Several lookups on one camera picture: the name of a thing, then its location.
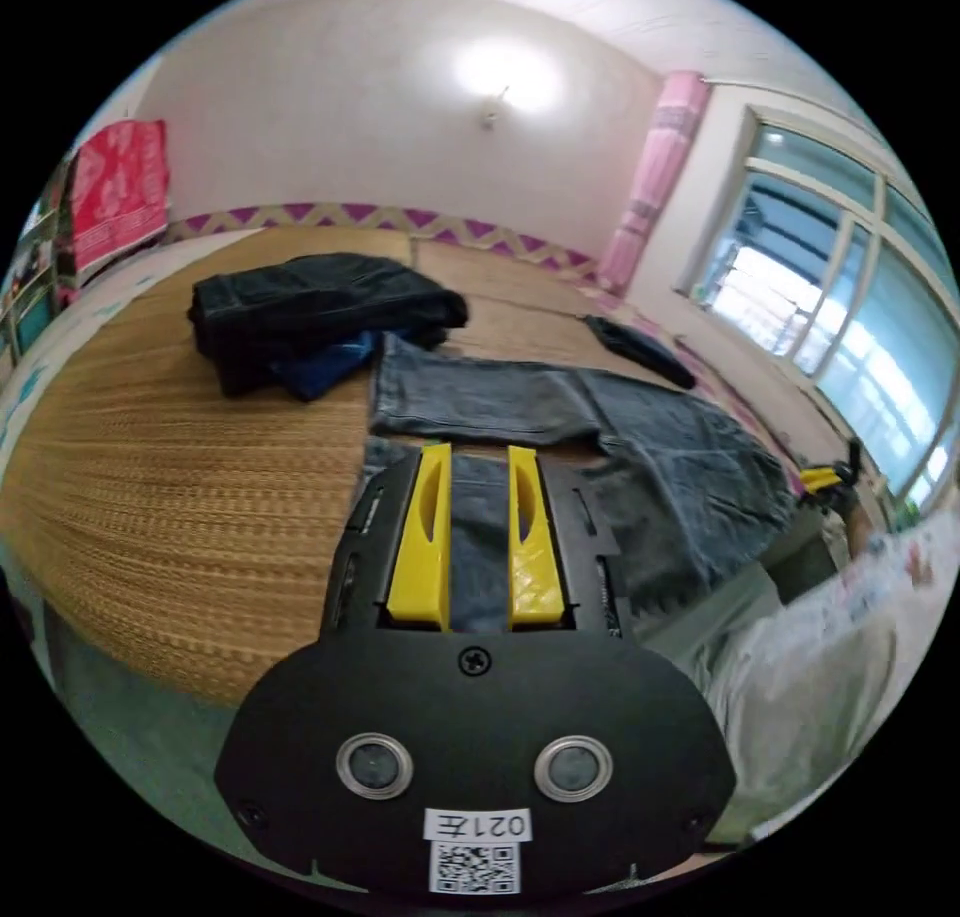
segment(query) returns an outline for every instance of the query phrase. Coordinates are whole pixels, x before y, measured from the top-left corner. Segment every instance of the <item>jeans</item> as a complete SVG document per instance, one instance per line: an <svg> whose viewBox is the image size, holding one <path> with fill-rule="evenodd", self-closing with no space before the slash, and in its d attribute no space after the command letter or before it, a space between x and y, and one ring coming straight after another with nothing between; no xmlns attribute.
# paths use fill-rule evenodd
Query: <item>jeans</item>
<svg viewBox="0 0 960 917"><path fill-rule="evenodd" d="M606 371L429 353L387 334L371 429L546 448L586 441L606 457L583 468L623 553L635 621L651 627L706 597L792 520L780 463L699 398ZM416 450L371 438L365 471ZM505 624L507 471L454 459L453 625Z"/></svg>

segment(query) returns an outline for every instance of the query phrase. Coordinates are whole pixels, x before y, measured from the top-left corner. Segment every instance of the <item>qr code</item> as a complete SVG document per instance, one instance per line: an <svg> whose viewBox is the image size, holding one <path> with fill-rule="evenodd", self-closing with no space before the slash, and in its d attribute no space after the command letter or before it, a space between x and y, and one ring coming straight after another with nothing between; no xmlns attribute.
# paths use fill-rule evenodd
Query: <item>qr code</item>
<svg viewBox="0 0 960 917"><path fill-rule="evenodd" d="M520 893L520 848L515 844L433 845L431 891L435 894Z"/></svg>

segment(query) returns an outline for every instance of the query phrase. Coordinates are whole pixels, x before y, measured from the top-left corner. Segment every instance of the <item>window frame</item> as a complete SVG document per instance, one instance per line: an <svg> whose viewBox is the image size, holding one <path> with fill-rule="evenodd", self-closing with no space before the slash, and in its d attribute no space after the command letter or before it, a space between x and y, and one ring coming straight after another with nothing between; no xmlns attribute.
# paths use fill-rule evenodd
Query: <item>window frame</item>
<svg viewBox="0 0 960 917"><path fill-rule="evenodd" d="M800 134L816 143L839 151L872 171L874 174L873 206L864 207L846 194L792 168L774 161L751 156L757 134L765 128ZM877 271L880 251L884 241L894 252L903 257L910 268L923 281L935 303L953 323L958 338L960 338L960 301L953 296L923 256L885 220L887 186L889 185L899 191L928 222L932 223L932 218L913 183L906 176L903 168L895 161L891 161L890 163L882 161L878 157L864 152L862 148L857 147L852 141L845 140L841 135L831 133L827 128L815 125L795 115L776 111L771 108L746 107L744 108L743 125L738 140L741 144L741 146L737 148L738 153L736 157L738 159L734 161L723 188L724 196L719 213L716 215L714 226L711 228L711 239L704 243L702 251L696 255L695 260L691 261L690 271L686 278L679 283L677 290L688 298L692 296L695 288L703 278L706 268L709 266L712 251L716 246L717 240L732 225L733 219L739 211L743 199L744 185L749 174L762 173L783 180L786 183L802 187L834 203L841 211L840 226L838 227L837 238L824 272L820 299L807 319L806 326L797 335L785 354L778 357L769 353L750 339L747 334L741 333L736 327L729 324L728 321L709 311L705 311L705 313L715 320L718 325L723 324L725 327L729 327L731 333L735 334L741 340L746 340L747 343L756 349L759 354L762 354L767 361L774 364L794 386L797 386L812 401L816 409L827 418L829 423L841 436L845 439L850 439L855 436L850 425L847 424L839 411L822 391L819 390L818 384L828 368L830 361L839 350L847 331L856 320L863 302L867 299ZM864 228L869 234L869 239L863 264L857 275L857 284L853 298L851 299L846 317L839 331L820 358L813 373L808 375L796 366L794 358L806 341L811 329L815 326L820 308L827 299L843 266L855 225ZM956 274L954 274L953 279L957 280ZM939 446L940 441L958 414L960 414L960 366L954 368L950 396L937 431L925 453L918 461L914 471L910 474L909 479L905 482L904 487L897 494L893 494L884 486L884 493L888 498L889 504L894 509L903 504L917 480L924 475L930 457ZM876 464L870 460L868 454L865 456L868 461L868 473L872 469L874 474L879 477L879 469L876 467ZM945 468L941 479L932 488L923 507L921 507L922 511L926 511L934 506L935 501L941 496L943 485L945 482L949 482L948 475L952 473L951 467L954 465L958 456L960 456L960 451L954 448L950 454L950 463Z"/></svg>

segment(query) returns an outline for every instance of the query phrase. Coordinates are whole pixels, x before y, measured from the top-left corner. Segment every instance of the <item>ceiling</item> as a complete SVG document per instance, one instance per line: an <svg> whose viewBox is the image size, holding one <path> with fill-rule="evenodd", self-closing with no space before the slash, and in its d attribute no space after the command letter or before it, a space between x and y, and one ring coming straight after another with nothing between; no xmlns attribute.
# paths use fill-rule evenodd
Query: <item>ceiling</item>
<svg viewBox="0 0 960 917"><path fill-rule="evenodd" d="M291 0L236 0L217 16ZM730 0L502 0L549 14L666 74L697 70L809 98L872 127L844 90L779 31Z"/></svg>

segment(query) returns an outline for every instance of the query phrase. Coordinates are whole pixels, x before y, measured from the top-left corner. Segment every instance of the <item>label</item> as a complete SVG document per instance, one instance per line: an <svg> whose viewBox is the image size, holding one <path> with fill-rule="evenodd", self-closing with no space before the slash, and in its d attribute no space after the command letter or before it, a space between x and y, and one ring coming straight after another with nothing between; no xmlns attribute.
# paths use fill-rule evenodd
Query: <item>label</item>
<svg viewBox="0 0 960 917"><path fill-rule="evenodd" d="M521 844L533 840L530 811L432 810L423 818L423 839L444 844Z"/></svg>

